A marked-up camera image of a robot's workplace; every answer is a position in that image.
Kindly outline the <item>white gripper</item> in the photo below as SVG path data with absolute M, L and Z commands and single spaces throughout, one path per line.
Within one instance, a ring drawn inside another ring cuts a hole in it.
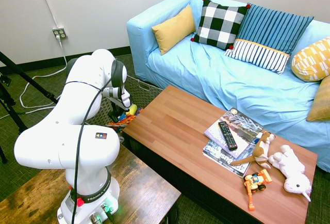
M 132 103 L 130 100 L 130 93 L 125 89 L 124 86 L 121 87 L 121 103 L 123 105 L 124 110 L 129 110 L 131 107 Z M 119 116 L 120 115 L 120 108 L 117 106 L 116 103 L 111 102 L 111 111 L 110 115 L 111 116 Z

